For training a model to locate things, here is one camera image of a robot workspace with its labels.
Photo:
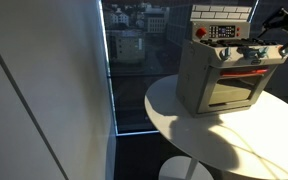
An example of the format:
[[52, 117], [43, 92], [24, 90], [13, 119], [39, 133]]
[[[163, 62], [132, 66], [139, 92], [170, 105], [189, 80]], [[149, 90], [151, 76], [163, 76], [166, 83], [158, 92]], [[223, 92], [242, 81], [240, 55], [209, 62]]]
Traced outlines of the grey toy stove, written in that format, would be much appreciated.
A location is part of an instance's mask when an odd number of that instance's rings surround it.
[[[211, 47], [201, 40], [250, 38], [248, 18], [252, 9], [244, 6], [194, 5], [191, 8], [191, 37], [183, 42], [176, 95], [193, 116], [220, 114], [244, 110], [255, 104], [277, 66], [288, 57], [279, 54], [277, 45], [230, 47], [231, 57], [226, 61], [220, 51], [227, 47]], [[210, 38], [210, 26], [234, 26], [233, 38]], [[204, 27], [207, 34], [198, 38], [196, 31]], [[267, 56], [245, 59], [244, 48], [268, 47]], [[221, 77], [222, 71], [268, 69], [263, 75], [248, 77]]]

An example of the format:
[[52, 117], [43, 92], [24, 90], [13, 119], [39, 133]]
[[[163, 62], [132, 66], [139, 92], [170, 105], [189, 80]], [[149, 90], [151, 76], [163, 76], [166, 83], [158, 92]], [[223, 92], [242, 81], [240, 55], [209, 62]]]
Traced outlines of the blue stove knob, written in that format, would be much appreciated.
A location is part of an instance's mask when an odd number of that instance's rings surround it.
[[257, 56], [259, 58], [264, 58], [267, 56], [268, 47], [262, 47], [258, 49]]
[[227, 47], [220, 51], [220, 57], [222, 60], [226, 61], [231, 57], [231, 48]]
[[282, 57], [285, 57], [288, 55], [288, 47], [283, 47], [281, 46], [279, 48], [279, 54], [282, 56]]
[[243, 56], [245, 59], [252, 59], [255, 58], [257, 55], [258, 50], [254, 48], [244, 48], [243, 49]]

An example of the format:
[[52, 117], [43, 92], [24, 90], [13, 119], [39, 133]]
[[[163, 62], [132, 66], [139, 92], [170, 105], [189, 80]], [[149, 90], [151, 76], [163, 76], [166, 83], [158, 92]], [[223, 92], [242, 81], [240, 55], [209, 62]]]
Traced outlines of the white round table base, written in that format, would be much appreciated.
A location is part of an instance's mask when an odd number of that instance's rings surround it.
[[160, 168], [158, 180], [214, 180], [211, 173], [196, 159], [174, 156]]

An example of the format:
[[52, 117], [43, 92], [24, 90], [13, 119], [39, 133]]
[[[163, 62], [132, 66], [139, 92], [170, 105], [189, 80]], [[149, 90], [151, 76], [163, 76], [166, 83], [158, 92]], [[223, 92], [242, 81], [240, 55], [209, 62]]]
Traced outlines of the round white table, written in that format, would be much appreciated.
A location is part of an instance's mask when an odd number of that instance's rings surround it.
[[267, 180], [288, 180], [288, 104], [263, 92], [250, 109], [193, 117], [176, 97], [175, 75], [153, 83], [145, 109], [177, 148], [216, 169]]

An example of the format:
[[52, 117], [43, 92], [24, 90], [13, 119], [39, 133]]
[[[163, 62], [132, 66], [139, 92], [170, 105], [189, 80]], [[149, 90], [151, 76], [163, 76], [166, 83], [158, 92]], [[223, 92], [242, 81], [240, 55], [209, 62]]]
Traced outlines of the black stove burner grate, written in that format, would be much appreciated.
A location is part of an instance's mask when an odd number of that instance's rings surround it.
[[261, 40], [257, 38], [242, 38], [242, 39], [221, 39], [221, 40], [201, 40], [202, 44], [211, 47], [239, 47], [239, 46], [264, 46], [264, 45], [277, 45], [275, 41]]

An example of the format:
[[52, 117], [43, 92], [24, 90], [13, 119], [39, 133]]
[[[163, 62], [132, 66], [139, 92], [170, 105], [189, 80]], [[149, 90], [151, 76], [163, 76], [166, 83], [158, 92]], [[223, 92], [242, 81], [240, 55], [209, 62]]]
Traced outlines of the black stove control panel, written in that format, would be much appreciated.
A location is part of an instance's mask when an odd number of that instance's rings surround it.
[[234, 26], [210, 26], [210, 38], [233, 38], [235, 36]]

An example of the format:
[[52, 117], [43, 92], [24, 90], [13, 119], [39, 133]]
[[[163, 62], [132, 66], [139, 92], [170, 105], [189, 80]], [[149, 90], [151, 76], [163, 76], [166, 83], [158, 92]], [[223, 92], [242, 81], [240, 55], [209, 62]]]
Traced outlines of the red round stove button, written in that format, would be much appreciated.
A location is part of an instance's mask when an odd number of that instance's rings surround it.
[[207, 34], [207, 30], [204, 28], [204, 27], [201, 27], [199, 28], [195, 35], [198, 37], [198, 38], [202, 38], [203, 36], [205, 36]]

